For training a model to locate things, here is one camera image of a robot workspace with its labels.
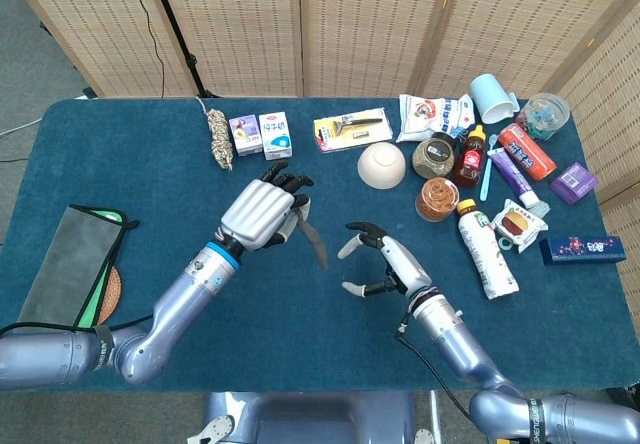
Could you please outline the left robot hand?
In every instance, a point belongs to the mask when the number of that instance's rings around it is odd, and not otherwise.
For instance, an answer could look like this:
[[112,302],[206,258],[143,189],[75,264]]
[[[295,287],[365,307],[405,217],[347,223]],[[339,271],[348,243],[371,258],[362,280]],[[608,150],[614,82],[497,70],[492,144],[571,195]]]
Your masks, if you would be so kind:
[[302,194],[314,181],[307,175],[286,173],[277,161],[252,180],[221,217],[213,241],[233,255],[287,242],[308,218],[311,199]]

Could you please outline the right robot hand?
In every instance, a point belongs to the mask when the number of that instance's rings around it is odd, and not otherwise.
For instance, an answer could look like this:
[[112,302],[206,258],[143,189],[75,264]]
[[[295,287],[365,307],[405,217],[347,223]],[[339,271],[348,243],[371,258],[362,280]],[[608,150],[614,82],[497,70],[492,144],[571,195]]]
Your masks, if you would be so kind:
[[367,246],[376,249],[384,258],[386,270],[382,281],[370,285],[344,281],[341,283],[344,290],[360,298],[392,291],[411,298],[417,292],[432,286],[431,278],[415,256],[384,229],[374,223],[362,221],[347,223],[345,227],[357,234],[340,249],[338,258],[343,260],[357,248]]

